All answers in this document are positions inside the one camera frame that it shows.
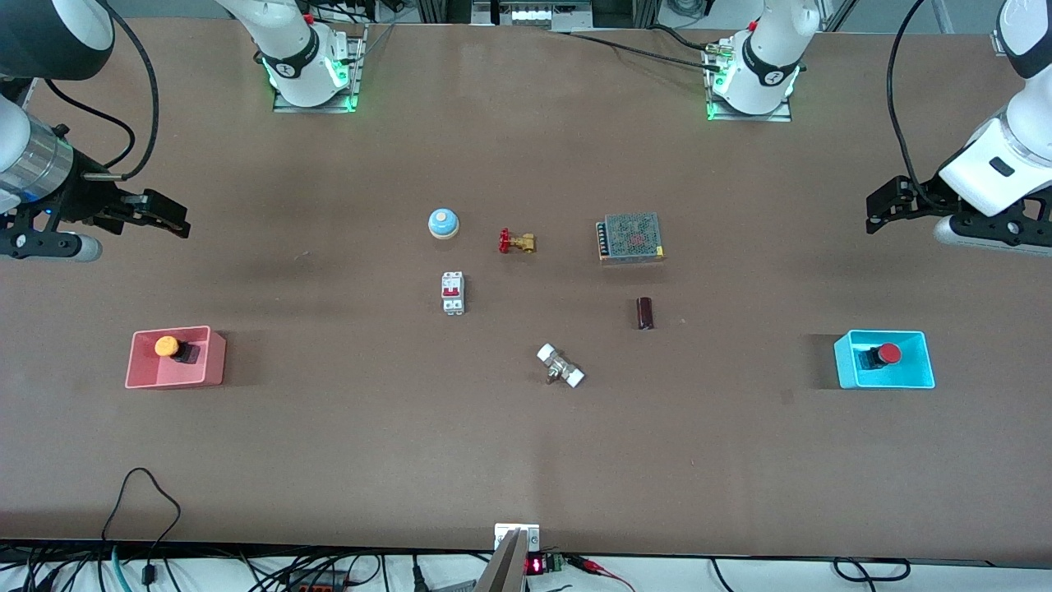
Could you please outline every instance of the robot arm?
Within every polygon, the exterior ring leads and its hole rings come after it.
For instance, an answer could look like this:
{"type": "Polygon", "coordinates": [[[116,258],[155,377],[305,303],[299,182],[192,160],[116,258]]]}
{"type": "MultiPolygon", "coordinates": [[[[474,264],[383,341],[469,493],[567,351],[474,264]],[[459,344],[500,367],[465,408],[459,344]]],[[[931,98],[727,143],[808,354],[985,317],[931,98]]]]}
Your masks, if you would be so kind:
{"type": "Polygon", "coordinates": [[[216,0],[248,29],[270,83],[296,106],[317,106],[350,83],[347,35],[307,24],[294,0],[216,0]]]}
{"type": "Polygon", "coordinates": [[[720,45],[728,54],[712,91],[748,115],[771,113],[792,93],[800,60],[822,22],[815,0],[767,0],[764,14],[720,45]]]}
{"type": "MultiPolygon", "coordinates": [[[[83,80],[97,74],[113,50],[113,24],[96,0],[0,0],[0,74],[7,78],[83,80]]],[[[108,171],[74,148],[66,131],[0,96],[0,254],[98,259],[99,241],[59,230],[63,221],[113,233],[133,223],[188,234],[186,208],[163,195],[85,180],[84,173],[108,171]],[[41,213],[47,222],[37,228],[41,213]]]]}
{"type": "Polygon", "coordinates": [[[896,177],[867,199],[866,231],[920,216],[943,216],[935,238],[964,244],[1052,256],[1052,1],[1007,0],[996,36],[1026,80],[1008,104],[917,190],[896,177]],[[1036,215],[1027,212],[1032,203],[1036,215]]]}

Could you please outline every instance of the table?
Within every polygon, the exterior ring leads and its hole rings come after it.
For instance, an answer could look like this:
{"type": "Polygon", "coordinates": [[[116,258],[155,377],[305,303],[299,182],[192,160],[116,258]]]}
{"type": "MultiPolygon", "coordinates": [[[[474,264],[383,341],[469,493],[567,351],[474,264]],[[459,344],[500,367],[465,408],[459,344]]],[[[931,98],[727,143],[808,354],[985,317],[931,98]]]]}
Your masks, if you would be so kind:
{"type": "MultiPolygon", "coordinates": [[[[238,23],[133,24],[162,119],[127,185],[194,228],[0,267],[0,536],[97,536],[143,465],[184,540],[484,549],[522,520],[583,552],[1052,559],[1049,263],[938,244],[933,220],[865,233],[904,169],[889,37],[820,35],[795,121],[755,124],[705,121],[695,70],[469,26],[394,30],[358,114],[277,116],[238,23]],[[427,232],[438,206],[452,241],[427,232]],[[667,260],[601,267],[594,222],[636,210],[667,260]],[[499,253],[504,226],[538,252],[499,253]],[[133,332],[191,325],[227,336],[223,387],[124,390],[133,332]],[[937,389],[836,389],[855,328],[925,331],[937,389]],[[545,343],[581,388],[544,384],[545,343]]],[[[926,178],[1021,86],[983,37],[910,37],[897,72],[926,178]]],[[[62,87],[148,128],[123,39],[62,87]]],[[[123,144],[45,89],[32,107],[97,158],[123,144]]],[[[144,479],[126,503],[114,537],[170,520],[144,479]]]]}

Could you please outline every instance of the blue button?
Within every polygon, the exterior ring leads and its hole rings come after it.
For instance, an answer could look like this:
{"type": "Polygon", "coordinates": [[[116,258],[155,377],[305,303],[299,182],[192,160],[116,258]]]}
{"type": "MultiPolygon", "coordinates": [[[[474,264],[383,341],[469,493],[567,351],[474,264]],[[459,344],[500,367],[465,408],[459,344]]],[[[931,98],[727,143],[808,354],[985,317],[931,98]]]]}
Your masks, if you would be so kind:
{"type": "Polygon", "coordinates": [[[430,218],[427,219],[427,229],[431,230],[434,238],[452,238],[460,229],[460,220],[452,209],[439,207],[431,211],[430,218]]]}

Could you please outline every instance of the blue bin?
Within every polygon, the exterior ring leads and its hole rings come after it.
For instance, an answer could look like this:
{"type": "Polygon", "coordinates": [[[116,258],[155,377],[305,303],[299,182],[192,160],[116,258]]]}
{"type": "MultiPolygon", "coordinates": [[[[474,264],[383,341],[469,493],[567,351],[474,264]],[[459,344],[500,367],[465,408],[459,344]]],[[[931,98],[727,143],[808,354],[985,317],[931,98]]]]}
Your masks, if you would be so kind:
{"type": "Polygon", "coordinates": [[[836,374],[842,389],[934,389],[928,342],[919,331],[870,331],[853,329],[836,341],[836,374]],[[898,364],[867,369],[863,355],[884,344],[894,344],[903,352],[898,364]]]}

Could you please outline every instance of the red button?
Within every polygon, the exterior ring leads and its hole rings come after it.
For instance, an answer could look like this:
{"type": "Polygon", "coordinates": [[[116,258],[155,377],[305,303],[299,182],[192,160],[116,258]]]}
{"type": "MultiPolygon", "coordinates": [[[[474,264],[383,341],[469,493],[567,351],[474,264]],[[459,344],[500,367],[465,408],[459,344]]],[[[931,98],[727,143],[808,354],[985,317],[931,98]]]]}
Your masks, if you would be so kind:
{"type": "Polygon", "coordinates": [[[894,344],[885,344],[876,351],[884,364],[898,364],[903,360],[903,351],[894,344]]]}

